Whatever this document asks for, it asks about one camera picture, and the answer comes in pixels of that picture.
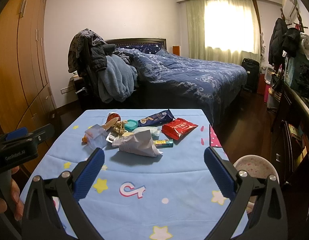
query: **white dot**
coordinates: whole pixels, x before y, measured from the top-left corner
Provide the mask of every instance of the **white dot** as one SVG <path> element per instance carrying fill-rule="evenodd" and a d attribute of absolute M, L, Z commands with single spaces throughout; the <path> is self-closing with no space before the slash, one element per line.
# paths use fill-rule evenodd
<path fill-rule="evenodd" d="M 165 197 L 165 198 L 163 198 L 163 199 L 161 200 L 161 202 L 162 202 L 163 204 L 168 204 L 168 203 L 169 203 L 169 200 Z"/>

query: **teal plastic lid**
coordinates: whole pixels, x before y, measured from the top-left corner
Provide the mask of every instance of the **teal plastic lid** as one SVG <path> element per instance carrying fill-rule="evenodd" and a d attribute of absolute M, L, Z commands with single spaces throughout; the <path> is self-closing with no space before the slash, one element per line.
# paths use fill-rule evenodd
<path fill-rule="evenodd" d="M 137 127 L 138 127 L 138 121 L 135 120 L 128 120 L 128 122 L 124 124 L 124 128 L 128 132 L 132 132 Z"/>

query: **comforter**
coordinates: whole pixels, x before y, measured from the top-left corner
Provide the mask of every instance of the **comforter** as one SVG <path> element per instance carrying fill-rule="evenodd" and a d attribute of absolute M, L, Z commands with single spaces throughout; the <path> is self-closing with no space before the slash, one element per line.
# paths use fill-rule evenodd
<path fill-rule="evenodd" d="M 224 110 L 246 84 L 247 72 L 236 64 L 180 57 L 160 50 L 156 55 L 119 49 L 133 57 L 141 79 L 162 90 L 195 100 L 209 122 L 216 125 Z"/>

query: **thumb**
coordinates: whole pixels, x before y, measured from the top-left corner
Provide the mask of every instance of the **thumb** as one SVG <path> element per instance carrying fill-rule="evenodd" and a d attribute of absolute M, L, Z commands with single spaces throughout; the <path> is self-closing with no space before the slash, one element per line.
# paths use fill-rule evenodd
<path fill-rule="evenodd" d="M 5 212 L 7 208 L 7 203 L 2 198 L 0 198 L 0 213 Z"/>

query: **blue gripper pad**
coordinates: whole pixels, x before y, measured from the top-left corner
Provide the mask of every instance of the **blue gripper pad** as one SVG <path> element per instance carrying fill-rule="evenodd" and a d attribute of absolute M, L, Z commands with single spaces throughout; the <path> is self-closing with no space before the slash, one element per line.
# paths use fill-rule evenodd
<path fill-rule="evenodd" d="M 8 141 L 8 140 L 17 139 L 17 138 L 20 138 L 20 137 L 25 136 L 27 134 L 28 134 L 28 129 L 26 127 L 22 127 L 22 128 L 19 128 L 18 130 L 11 132 L 11 133 L 8 133 L 5 140 Z"/>
<path fill-rule="evenodd" d="M 93 154 L 91 158 L 86 160 L 88 164 L 73 184 L 73 197 L 76 201 L 87 196 L 96 176 L 104 164 L 104 151 L 102 149 L 99 149 L 96 153 L 93 152 Z"/>
<path fill-rule="evenodd" d="M 230 200 L 235 199 L 235 182 L 210 147 L 204 151 L 204 162 L 221 190 L 222 195 Z"/>

